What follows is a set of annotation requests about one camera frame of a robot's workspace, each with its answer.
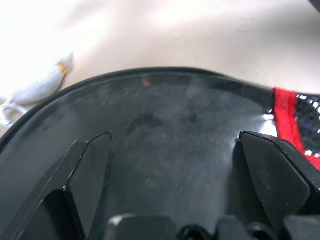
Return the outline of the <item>black frying pan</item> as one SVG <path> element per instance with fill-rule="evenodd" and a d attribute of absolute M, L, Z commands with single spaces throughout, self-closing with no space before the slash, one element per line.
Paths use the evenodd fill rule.
<path fill-rule="evenodd" d="M 0 240 L 75 141 L 112 134 L 86 240 L 320 240 L 320 214 L 270 222 L 240 141 L 291 143 L 320 171 L 320 94 L 193 68 L 142 68 L 71 86 L 0 139 Z"/>

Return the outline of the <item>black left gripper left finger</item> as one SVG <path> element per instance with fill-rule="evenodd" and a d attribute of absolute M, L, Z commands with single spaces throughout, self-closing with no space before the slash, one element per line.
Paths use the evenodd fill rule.
<path fill-rule="evenodd" d="M 14 240 L 86 240 L 102 195 L 112 133 L 75 141 L 14 217 Z"/>

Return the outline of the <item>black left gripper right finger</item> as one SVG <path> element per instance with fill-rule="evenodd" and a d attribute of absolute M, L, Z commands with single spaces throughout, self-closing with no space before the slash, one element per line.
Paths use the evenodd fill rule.
<path fill-rule="evenodd" d="M 290 142 L 242 131 L 239 139 L 251 181 L 271 223 L 290 215 L 320 214 L 320 170 Z"/>

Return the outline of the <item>white cloth bundle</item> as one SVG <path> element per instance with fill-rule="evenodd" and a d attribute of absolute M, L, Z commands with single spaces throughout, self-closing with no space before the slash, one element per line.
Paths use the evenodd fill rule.
<path fill-rule="evenodd" d="M 71 52 L 60 58 L 52 68 L 40 76 L 23 82 L 0 84 L 0 124 L 7 128 L 12 127 L 14 122 L 10 119 L 8 111 L 24 116 L 28 112 L 25 106 L 53 95 L 73 67 L 74 55 Z"/>

